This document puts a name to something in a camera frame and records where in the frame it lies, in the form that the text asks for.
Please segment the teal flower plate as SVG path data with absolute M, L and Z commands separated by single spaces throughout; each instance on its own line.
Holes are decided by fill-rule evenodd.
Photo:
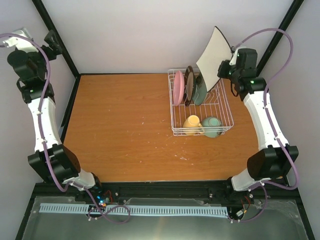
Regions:
M 200 73 L 197 77 L 196 77 L 196 86 L 195 86 L 195 91 L 194 91 L 194 95 L 193 95 L 193 103 L 196 106 L 201 105 L 207 96 L 207 86 L 206 83 L 204 81 L 204 78 L 202 76 L 202 74 Z

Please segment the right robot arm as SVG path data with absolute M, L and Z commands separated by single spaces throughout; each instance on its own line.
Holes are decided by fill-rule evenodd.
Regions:
M 299 155 L 298 148 L 289 144 L 280 129 L 265 79 L 257 76 L 257 58 L 256 50 L 237 47 L 230 60 L 221 62 L 217 74 L 230 80 L 231 92 L 247 108 L 258 140 L 258 152 L 248 158 L 245 170 L 228 179 L 229 199 L 284 178 Z

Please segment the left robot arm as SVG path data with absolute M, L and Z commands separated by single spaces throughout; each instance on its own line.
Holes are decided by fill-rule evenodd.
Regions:
M 20 28 L 6 35 L 5 47 L 14 47 L 7 57 L 8 64 L 18 75 L 16 82 L 23 101 L 32 115 L 35 147 L 28 156 L 28 163 L 46 183 L 71 185 L 79 191 L 86 190 L 92 201 L 103 198 L 104 188 L 99 178 L 83 170 L 76 155 L 65 147 L 60 139 L 56 123 L 56 103 L 50 83 L 50 61 L 62 53 L 53 30 L 39 46 L 33 41 L 26 28 Z

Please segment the pink round plate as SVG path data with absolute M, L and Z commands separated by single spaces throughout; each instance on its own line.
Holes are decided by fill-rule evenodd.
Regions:
M 173 81 L 173 104 L 178 106 L 181 104 L 185 92 L 185 80 L 182 71 L 178 70 L 175 73 Z

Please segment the yellow mug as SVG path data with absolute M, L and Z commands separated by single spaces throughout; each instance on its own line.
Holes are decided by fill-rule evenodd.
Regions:
M 183 123 L 182 132 L 187 136 L 203 135 L 204 129 L 197 115 L 190 115 Z

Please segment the square black-rimmed plate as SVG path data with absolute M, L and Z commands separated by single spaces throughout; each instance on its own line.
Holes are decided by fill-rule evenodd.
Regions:
M 232 50 L 221 30 L 215 26 L 210 40 L 196 65 L 209 92 L 219 81 L 218 70 L 222 61 L 232 58 Z

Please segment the white wire dish rack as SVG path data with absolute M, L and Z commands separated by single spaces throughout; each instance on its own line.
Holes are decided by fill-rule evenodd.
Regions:
M 193 102 L 189 106 L 185 106 L 182 102 L 180 105 L 174 105 L 174 78 L 177 71 L 185 72 L 183 68 L 174 68 L 167 71 L 169 99 L 170 99 L 170 116 L 171 130 L 175 137 L 187 136 L 193 133 L 195 136 L 200 136 L 209 133 L 223 135 L 225 132 L 233 128 L 234 119 L 229 106 L 226 84 L 223 79 L 206 94 L 204 102 L 201 105 L 195 105 Z M 214 117 L 220 120 L 220 126 L 203 126 L 184 128 L 184 122 L 191 116 L 196 115 L 202 122 L 204 119 Z

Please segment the round black-rimmed plate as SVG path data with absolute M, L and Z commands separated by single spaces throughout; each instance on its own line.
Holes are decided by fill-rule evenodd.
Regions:
M 183 102 L 186 107 L 188 107 L 194 97 L 196 87 L 196 77 L 194 70 L 191 65 L 189 65 L 184 73 L 184 96 Z

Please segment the green ceramic bowl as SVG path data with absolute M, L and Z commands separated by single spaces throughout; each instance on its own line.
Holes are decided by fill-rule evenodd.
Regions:
M 220 119 L 216 117 L 207 117 L 202 120 L 203 134 L 209 138 L 216 138 L 222 134 L 223 124 Z

